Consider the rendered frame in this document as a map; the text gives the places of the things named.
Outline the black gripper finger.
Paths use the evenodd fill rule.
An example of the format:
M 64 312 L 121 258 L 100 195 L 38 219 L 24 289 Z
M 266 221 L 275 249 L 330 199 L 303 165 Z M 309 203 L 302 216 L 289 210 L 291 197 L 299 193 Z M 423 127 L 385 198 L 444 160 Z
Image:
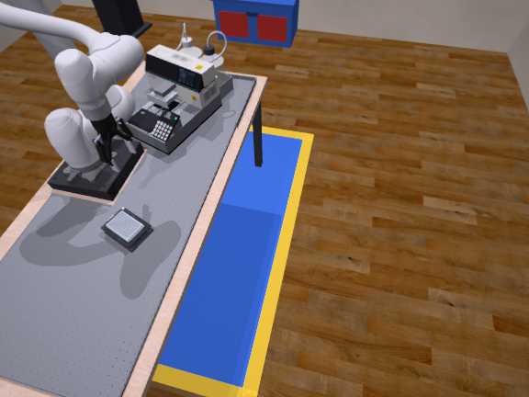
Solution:
M 136 153 L 136 150 L 135 150 L 135 148 L 134 148 L 134 146 L 132 144 L 132 139 L 131 139 L 131 137 L 133 137 L 132 132 L 126 126 L 126 124 L 124 123 L 124 120 L 122 118 L 116 117 L 116 121 L 117 121 L 118 125 L 120 126 L 120 128 L 126 133 L 126 135 L 124 133 L 122 133 L 121 131 L 119 131 L 118 129 L 116 129 L 116 128 L 113 128 L 112 130 L 119 137 L 124 139 L 125 143 L 127 144 L 128 148 L 129 148 L 129 151 L 131 153 Z
M 98 155 L 99 155 L 99 158 L 100 158 L 101 162 L 109 163 L 109 165 L 112 167 L 112 169 L 114 171 L 119 172 L 118 166 L 116 165 L 115 161 L 112 159 L 112 152 L 111 152 L 112 139 L 111 139 L 111 137 L 112 137 L 112 133 L 111 132 L 107 133 L 107 140 L 102 139 L 100 137 L 100 134 L 99 134 L 96 139 L 93 139 L 93 143 L 96 146 L 96 149 L 97 149 L 97 152 L 98 152 Z M 102 139 L 102 141 L 101 141 L 101 139 Z M 104 147 L 105 147 L 105 149 L 104 149 Z

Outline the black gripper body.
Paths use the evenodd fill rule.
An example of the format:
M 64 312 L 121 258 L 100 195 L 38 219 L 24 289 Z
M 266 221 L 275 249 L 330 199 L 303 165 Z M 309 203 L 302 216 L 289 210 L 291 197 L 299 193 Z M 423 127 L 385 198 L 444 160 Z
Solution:
M 111 114 L 106 117 L 105 119 L 101 119 L 101 120 L 98 120 L 98 121 L 92 121 L 90 120 L 90 122 L 92 123 L 94 129 L 97 131 L 97 136 L 100 134 L 100 137 L 102 139 L 105 139 L 107 140 L 107 133 L 108 132 L 112 132 L 112 139 L 114 136 L 116 136 L 117 134 L 112 130 L 113 126 L 115 126 L 114 128 L 118 128 L 118 123 L 116 123 L 115 125 L 115 118 L 111 112 Z

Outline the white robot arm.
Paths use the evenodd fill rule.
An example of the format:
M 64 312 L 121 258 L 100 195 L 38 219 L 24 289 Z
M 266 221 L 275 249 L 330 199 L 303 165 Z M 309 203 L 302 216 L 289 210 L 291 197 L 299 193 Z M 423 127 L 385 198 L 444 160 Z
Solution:
M 83 178 L 94 183 L 109 164 L 99 158 L 93 143 L 97 131 L 90 120 L 105 119 L 112 111 L 125 124 L 129 121 L 135 110 L 134 97 L 124 87 L 112 85 L 141 65 L 144 49 L 132 36 L 100 34 L 55 17 L 43 0 L 7 1 L 11 6 L 0 2 L 0 25 L 34 34 L 54 60 L 66 92 L 80 108 L 80 114 L 73 108 L 56 109 L 45 121 L 52 146 L 69 165 L 63 170 L 69 175 L 67 181 L 74 184 Z M 71 40 L 90 47 L 90 56 L 78 51 Z

